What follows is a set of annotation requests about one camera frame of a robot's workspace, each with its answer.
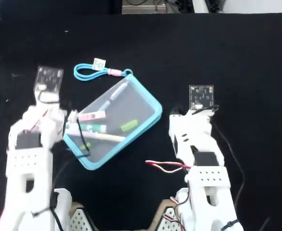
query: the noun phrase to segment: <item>black table surface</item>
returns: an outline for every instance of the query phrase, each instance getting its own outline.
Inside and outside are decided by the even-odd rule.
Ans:
[[[161,120],[95,171],[75,161],[57,187],[68,189],[102,230],[147,228],[162,199],[185,186],[184,173],[165,174],[147,159],[175,161],[169,113],[188,107],[190,84],[213,84],[221,106],[214,120],[228,138],[246,176],[238,217],[248,231],[282,229],[282,14],[118,15],[56,22],[0,23],[0,214],[5,199],[10,126],[34,104],[37,66],[64,69],[61,100],[80,110],[119,81],[81,82],[78,63],[107,60],[131,68],[160,101]],[[232,194],[242,177],[226,144]],[[53,148],[54,171],[72,157],[64,143]]]

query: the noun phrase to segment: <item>green eraser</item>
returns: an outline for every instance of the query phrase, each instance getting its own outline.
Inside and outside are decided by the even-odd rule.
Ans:
[[[138,124],[138,120],[137,119],[134,119],[134,120],[131,120],[130,122],[124,124],[121,126],[121,130],[122,131],[129,131],[133,128],[135,128]]]

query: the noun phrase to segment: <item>pen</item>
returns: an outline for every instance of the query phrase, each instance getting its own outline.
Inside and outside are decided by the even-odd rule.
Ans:
[[[125,88],[128,86],[128,82],[125,82],[123,84],[121,84],[116,90],[115,92],[113,92],[113,94],[110,96],[110,100],[107,100],[104,102],[104,104],[98,109],[98,111],[105,111],[111,104],[110,101],[115,100],[122,92],[123,90],[125,90]]]
[[[75,129],[66,129],[65,133],[70,136],[81,136],[80,131]],[[109,134],[101,134],[97,132],[89,132],[82,131],[82,135],[84,138],[93,138],[98,140],[106,140],[106,141],[114,141],[114,142],[122,142],[126,137],[124,136],[114,136]]]

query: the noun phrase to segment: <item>clear pencil case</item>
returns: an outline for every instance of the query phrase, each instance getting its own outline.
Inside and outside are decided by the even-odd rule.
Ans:
[[[64,140],[82,165],[95,170],[115,156],[161,117],[161,104],[129,74],[79,114],[85,144],[77,123],[67,122]]]

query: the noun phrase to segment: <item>blue lanyard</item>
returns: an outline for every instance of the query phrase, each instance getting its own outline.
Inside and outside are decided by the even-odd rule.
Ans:
[[[102,71],[97,71],[90,75],[82,75],[78,72],[81,69],[93,70],[93,65],[92,64],[77,64],[74,67],[74,77],[80,81],[90,81],[102,75],[126,77],[129,73],[133,74],[132,70],[130,69],[125,69],[124,71],[120,71],[120,70],[115,70],[115,69],[110,69],[110,68],[105,67]]]

